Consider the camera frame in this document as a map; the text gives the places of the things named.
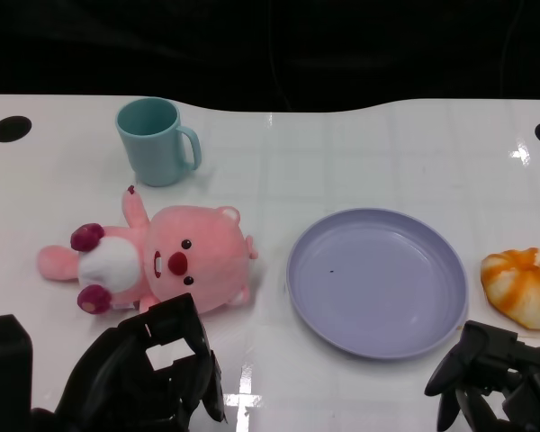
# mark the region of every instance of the table surface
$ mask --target table surface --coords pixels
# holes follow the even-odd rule
[[[13,313],[31,335],[33,406],[54,409],[78,358],[132,314],[87,315],[76,306],[76,283],[45,281],[35,268],[41,247],[67,245],[83,223],[125,224],[120,199],[135,178],[113,120],[132,99],[0,95],[0,120],[32,121],[25,138],[0,143],[0,314]],[[428,223],[463,260],[469,318],[540,346],[540,332],[487,303],[479,275],[489,253],[540,247],[540,101],[412,100],[333,113],[179,107],[201,139],[203,164],[170,187],[140,184],[148,214],[232,205],[260,251],[252,304],[202,317],[229,424],[200,407],[193,431],[436,430],[438,398],[423,391],[459,332],[422,358],[379,363],[329,346],[291,307],[284,273],[293,242],[342,209],[383,207]],[[150,356],[160,366],[189,352],[175,343]],[[469,428],[459,418],[451,430]]]

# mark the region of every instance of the mug handle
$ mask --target mug handle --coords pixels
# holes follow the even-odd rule
[[[191,170],[196,170],[202,163],[202,151],[200,150],[200,141],[198,140],[198,135],[190,128],[185,126],[178,126],[178,131],[182,132],[190,140],[192,145],[192,152],[194,154],[194,165],[190,166]]]

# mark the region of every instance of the purple plate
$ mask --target purple plate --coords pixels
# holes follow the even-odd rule
[[[294,245],[286,273],[304,321],[364,357],[426,353],[452,336],[468,308],[464,268],[452,247],[395,211],[355,209],[316,222]]]

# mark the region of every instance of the plush toy nose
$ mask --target plush toy nose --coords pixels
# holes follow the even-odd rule
[[[168,259],[168,268],[176,276],[181,276],[188,270],[188,259],[182,252],[176,252]]]

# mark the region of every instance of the teal mug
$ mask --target teal mug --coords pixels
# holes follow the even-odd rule
[[[166,99],[148,97],[128,103],[118,111],[116,128],[132,169],[146,185],[171,185],[202,162],[196,132],[180,124],[178,108]],[[186,161],[182,134],[192,145],[193,163]]]

